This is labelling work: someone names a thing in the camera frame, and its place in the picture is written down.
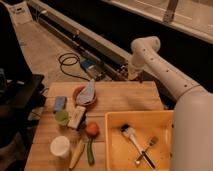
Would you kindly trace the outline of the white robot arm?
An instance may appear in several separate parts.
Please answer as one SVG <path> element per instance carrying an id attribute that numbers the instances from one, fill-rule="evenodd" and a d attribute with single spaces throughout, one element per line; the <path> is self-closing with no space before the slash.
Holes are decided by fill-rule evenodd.
<path id="1" fill-rule="evenodd" d="M 159 56 L 160 46 L 157 36 L 132 41 L 129 78 L 147 65 L 177 100 L 170 171 L 213 171 L 213 93 Z"/>

